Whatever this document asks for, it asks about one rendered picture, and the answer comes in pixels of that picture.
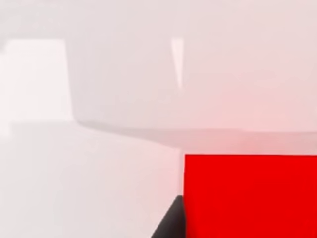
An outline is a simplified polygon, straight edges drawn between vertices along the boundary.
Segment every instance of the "red object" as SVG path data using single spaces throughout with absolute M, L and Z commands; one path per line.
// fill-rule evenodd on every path
M 187 238 L 316 238 L 317 156 L 186 155 Z

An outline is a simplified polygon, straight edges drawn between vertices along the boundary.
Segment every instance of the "black object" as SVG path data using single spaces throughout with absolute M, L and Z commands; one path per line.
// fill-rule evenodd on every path
M 175 198 L 152 238 L 185 238 L 186 217 L 183 196 Z

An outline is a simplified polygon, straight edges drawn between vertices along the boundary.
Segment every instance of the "red block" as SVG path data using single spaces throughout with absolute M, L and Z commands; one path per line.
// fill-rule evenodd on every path
M 317 156 L 186 155 L 188 238 L 316 238 Z

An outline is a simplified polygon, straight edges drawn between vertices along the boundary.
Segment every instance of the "red surface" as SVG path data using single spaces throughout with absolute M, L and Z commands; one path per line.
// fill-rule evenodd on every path
M 186 155 L 188 238 L 317 238 L 317 156 Z

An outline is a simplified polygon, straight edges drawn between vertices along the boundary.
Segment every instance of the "red rectangle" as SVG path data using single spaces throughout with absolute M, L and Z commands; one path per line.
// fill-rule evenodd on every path
M 317 156 L 185 160 L 188 238 L 317 237 Z

